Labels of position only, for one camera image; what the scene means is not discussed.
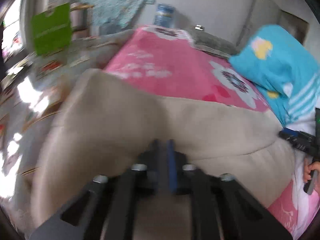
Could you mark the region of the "person's right hand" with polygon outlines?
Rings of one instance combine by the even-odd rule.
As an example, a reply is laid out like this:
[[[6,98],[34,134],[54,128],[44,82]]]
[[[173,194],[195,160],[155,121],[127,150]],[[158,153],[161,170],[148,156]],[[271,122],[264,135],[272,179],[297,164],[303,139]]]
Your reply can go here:
[[[311,172],[318,171],[320,168],[320,162],[315,161],[313,163],[309,163],[308,159],[304,159],[304,171],[303,171],[303,181],[306,183],[311,180]]]

